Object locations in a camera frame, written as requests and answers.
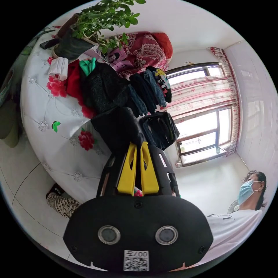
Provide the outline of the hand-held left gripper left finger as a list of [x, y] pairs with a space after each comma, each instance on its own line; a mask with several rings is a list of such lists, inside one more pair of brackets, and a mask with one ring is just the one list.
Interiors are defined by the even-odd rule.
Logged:
[[136, 181], [137, 146], [129, 144], [117, 190], [120, 194], [133, 195]]

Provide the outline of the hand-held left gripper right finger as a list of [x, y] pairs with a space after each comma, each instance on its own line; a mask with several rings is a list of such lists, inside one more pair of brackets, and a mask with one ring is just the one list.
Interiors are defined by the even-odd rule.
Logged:
[[140, 175], [142, 193], [157, 194], [159, 185], [147, 142], [143, 142], [140, 149]]

